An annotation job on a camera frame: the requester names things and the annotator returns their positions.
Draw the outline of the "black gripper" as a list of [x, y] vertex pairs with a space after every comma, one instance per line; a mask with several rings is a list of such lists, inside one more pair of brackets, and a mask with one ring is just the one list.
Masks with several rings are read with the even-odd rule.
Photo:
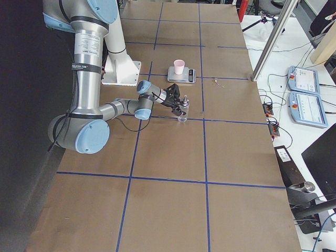
[[161, 104], [172, 108], [174, 115], [183, 116], [185, 112], [179, 108], [179, 105], [187, 105], [187, 99], [179, 99], [179, 93], [166, 91], [166, 98]]

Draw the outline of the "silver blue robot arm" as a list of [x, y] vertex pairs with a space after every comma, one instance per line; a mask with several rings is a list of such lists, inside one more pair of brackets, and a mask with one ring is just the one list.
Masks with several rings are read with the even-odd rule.
[[[109, 139], [108, 121], [122, 114], [148, 120], [155, 103], [171, 108], [177, 116], [184, 113], [177, 85], [161, 89], [138, 80], [141, 64], [127, 53], [116, 1], [44, 1], [43, 16], [48, 28], [75, 36], [73, 98], [69, 110], [49, 125], [54, 145], [93, 154]], [[101, 105], [102, 83], [136, 86], [139, 97]]]

